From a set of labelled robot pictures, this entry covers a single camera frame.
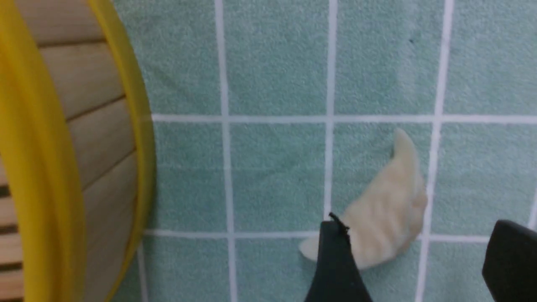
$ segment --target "black object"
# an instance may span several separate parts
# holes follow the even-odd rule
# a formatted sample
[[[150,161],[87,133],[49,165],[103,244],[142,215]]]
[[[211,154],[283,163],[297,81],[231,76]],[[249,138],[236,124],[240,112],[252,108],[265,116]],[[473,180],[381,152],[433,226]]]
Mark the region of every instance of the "black object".
[[[0,185],[0,197],[6,197],[9,196],[9,187],[7,185],[1,186]]]
[[[317,268],[304,302],[373,302],[351,253],[349,228],[333,213],[321,223]]]
[[[513,221],[498,220],[482,275],[496,302],[537,301],[537,233]]]

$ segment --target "wooden slat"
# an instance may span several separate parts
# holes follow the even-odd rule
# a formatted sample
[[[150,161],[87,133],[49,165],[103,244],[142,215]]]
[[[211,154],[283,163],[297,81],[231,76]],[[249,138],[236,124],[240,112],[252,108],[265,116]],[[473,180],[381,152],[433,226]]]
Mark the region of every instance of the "wooden slat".
[[[24,296],[23,271],[0,272],[0,301],[19,299]]]
[[[121,270],[134,219],[136,164],[133,152],[84,191],[85,301],[104,301]]]
[[[0,186],[4,186],[8,184],[8,176],[5,173],[4,164],[2,163],[2,159],[0,158]]]
[[[107,222],[126,207],[134,209],[132,200],[137,189],[136,152],[131,153],[117,166],[99,178],[84,190],[84,207],[86,215],[86,232],[89,246],[93,246],[100,237],[106,236]]]
[[[17,224],[15,204],[11,197],[0,198],[0,227],[14,226]]]
[[[125,258],[133,219],[132,210],[124,211],[108,224],[108,235],[88,250],[85,301],[104,301],[112,289]]]
[[[39,46],[103,41],[87,0],[15,0]]]
[[[134,133],[125,99],[68,123],[83,188],[131,153]]]
[[[20,234],[0,235],[0,265],[21,263],[23,261],[23,248]]]
[[[112,53],[104,42],[46,47],[41,55],[67,119],[124,95]]]

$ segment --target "yellow plastic rim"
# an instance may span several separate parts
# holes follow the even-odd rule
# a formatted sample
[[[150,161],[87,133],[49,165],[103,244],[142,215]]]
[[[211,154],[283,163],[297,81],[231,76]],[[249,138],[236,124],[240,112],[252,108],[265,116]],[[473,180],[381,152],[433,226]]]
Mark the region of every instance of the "yellow plastic rim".
[[[54,84],[13,0],[0,1],[0,153],[22,237],[26,302],[83,299],[86,230]]]
[[[136,56],[130,45],[123,23],[121,23],[114,6],[109,0],[89,0],[89,3],[103,29],[123,81],[138,156],[138,193],[135,220],[121,272],[106,299],[106,301],[110,301],[121,284],[121,280],[136,253],[153,201],[156,169],[155,139],[153,122],[151,121],[151,110],[142,73],[138,67]]]

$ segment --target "yellow ring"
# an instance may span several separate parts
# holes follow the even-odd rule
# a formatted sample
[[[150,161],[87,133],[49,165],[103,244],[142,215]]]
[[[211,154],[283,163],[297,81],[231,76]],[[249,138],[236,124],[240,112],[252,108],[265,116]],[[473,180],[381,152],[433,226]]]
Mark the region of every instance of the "yellow ring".
[[[155,186],[155,140],[151,110],[142,73],[129,38],[114,6],[109,0],[89,0],[112,51],[129,104],[132,118],[138,163],[138,195],[135,220],[121,272],[108,295],[110,301],[123,279],[132,257],[140,243],[149,208],[153,200]]]
[[[82,301],[86,230],[59,98],[13,0],[0,1],[0,153],[17,209],[26,302]]]

